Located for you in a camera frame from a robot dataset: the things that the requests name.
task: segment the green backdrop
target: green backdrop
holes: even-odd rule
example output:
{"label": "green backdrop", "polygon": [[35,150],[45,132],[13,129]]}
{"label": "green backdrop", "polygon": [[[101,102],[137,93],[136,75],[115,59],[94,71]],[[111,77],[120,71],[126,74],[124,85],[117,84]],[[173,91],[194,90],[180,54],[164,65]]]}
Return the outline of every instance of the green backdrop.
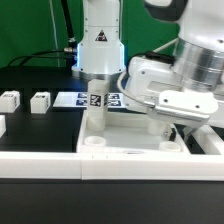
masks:
{"label": "green backdrop", "polygon": [[[68,0],[76,39],[83,35],[82,0]],[[59,48],[67,46],[60,0],[53,0]],[[177,26],[152,19],[143,0],[124,0],[123,38],[126,58],[153,50],[177,35]],[[1,0],[0,67],[18,56],[55,49],[49,0]],[[33,59],[27,65],[56,66],[52,59]]]}

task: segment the white cube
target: white cube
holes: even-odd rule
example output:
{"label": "white cube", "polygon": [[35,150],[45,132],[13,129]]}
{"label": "white cube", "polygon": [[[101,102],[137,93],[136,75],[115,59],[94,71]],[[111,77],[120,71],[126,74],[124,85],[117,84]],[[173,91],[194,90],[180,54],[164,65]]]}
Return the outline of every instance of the white cube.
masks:
{"label": "white cube", "polygon": [[32,114],[45,114],[51,105],[49,92],[37,92],[30,100]]}
{"label": "white cube", "polygon": [[20,105],[20,94],[17,91],[6,91],[0,97],[0,112],[14,113]]}

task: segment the black surface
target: black surface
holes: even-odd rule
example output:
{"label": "black surface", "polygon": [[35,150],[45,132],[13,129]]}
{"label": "black surface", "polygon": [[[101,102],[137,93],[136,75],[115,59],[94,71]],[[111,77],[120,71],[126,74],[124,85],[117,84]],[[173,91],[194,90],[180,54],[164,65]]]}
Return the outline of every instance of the black surface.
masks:
{"label": "black surface", "polygon": [[[66,68],[6,67],[0,69],[0,94],[17,90],[21,105],[6,115],[7,133],[0,139],[1,151],[73,152],[83,109],[51,108],[46,115],[30,113],[30,99],[40,91],[51,93],[52,104],[59,91],[87,91],[87,81],[72,77]],[[111,91],[117,91],[115,83]]]}
{"label": "black surface", "polygon": [[[32,116],[27,100],[36,89],[82,91],[85,82],[64,69],[5,68],[0,69],[0,87],[24,93],[23,105],[7,117],[1,148],[14,144],[20,150],[32,145],[37,151],[57,151],[63,145],[72,150],[82,110],[51,108],[46,116]],[[0,179],[1,224],[222,224],[223,209],[223,182]]]}
{"label": "black surface", "polygon": [[224,184],[27,181],[0,185],[10,224],[223,224]]}

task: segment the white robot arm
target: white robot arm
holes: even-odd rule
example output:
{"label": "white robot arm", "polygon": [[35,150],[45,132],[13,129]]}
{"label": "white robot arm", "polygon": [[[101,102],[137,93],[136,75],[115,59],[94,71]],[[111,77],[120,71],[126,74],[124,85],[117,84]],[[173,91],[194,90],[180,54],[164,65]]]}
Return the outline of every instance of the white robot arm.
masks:
{"label": "white robot arm", "polygon": [[113,80],[125,70],[119,39],[120,1],[83,0],[84,36],[78,44],[73,74],[85,79]]}
{"label": "white robot arm", "polygon": [[198,128],[219,108],[213,92],[224,70],[224,1],[145,0],[145,6],[154,18],[178,23],[180,33],[172,63],[149,53],[131,60],[127,108]]}

